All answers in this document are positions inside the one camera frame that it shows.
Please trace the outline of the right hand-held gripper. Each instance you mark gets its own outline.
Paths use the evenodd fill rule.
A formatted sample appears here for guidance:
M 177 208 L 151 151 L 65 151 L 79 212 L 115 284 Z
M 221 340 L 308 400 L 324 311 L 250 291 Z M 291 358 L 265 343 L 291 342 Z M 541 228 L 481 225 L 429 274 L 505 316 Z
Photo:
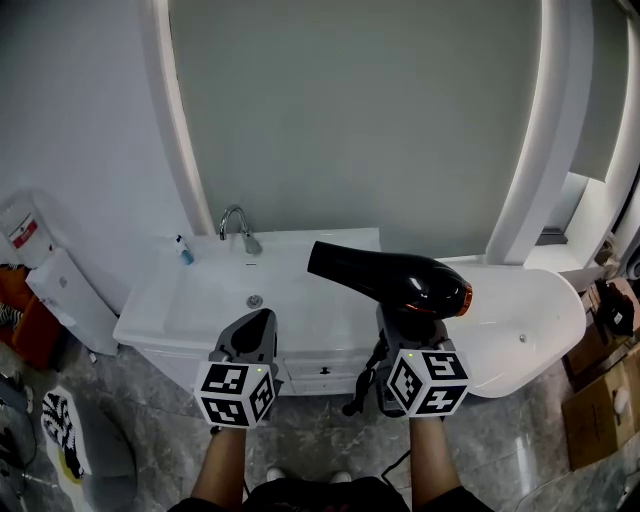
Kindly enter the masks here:
M 446 325 L 432 322 L 427 342 L 403 338 L 395 313 L 383 304 L 376 308 L 379 337 L 386 355 L 376 370 L 380 412 L 387 417 L 445 417 L 454 414 L 470 388 L 466 356 L 454 349 Z

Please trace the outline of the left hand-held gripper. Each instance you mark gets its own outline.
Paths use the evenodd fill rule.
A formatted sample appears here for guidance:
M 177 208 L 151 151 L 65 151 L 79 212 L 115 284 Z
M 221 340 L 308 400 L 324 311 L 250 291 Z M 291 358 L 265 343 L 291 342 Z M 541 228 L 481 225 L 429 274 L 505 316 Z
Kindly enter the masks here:
M 209 359 L 199 365 L 194 396 L 212 426 L 253 429 L 266 419 L 279 394 L 277 316 L 269 308 L 261 313 L 261 343 L 258 311 L 253 311 L 227 326 Z

